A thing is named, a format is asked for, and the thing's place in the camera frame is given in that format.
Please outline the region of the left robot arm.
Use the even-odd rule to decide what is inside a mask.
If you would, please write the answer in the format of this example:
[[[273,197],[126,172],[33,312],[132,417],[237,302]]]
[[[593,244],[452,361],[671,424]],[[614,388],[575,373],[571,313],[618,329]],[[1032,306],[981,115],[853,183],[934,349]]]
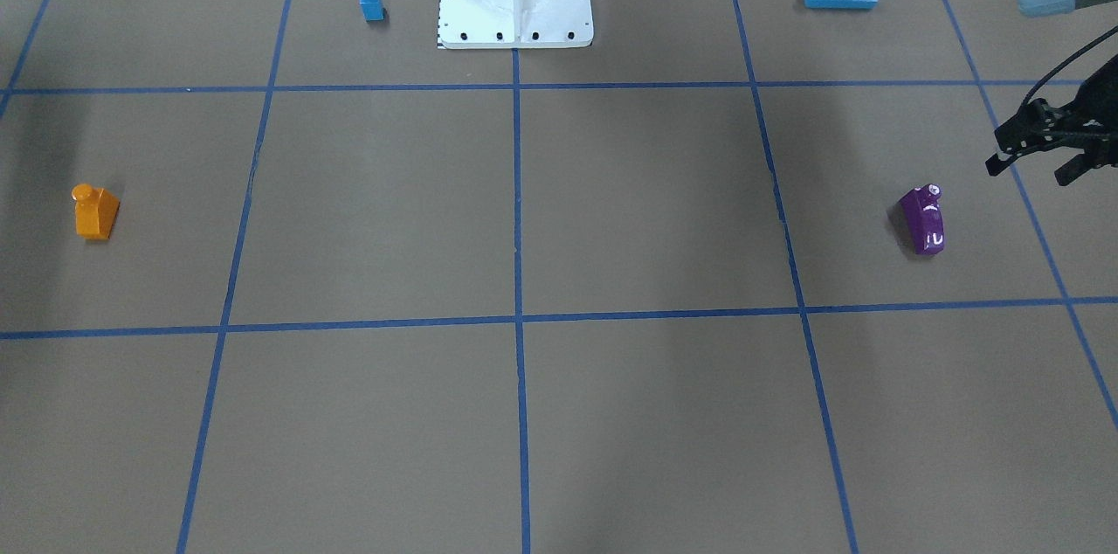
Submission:
[[[1026,17],[1069,15],[1115,0],[1017,0],[1018,12]],[[1117,163],[1117,58],[1087,77],[1072,101],[1054,107],[1039,97],[1039,89],[1054,79],[1065,66],[1112,38],[1115,28],[1065,57],[1035,83],[1018,104],[1017,112],[995,128],[997,152],[986,160],[991,176],[999,176],[1018,159],[1058,149],[1077,150],[1077,156],[1057,168],[1059,187],[1069,187],[1087,172],[1114,168]]]

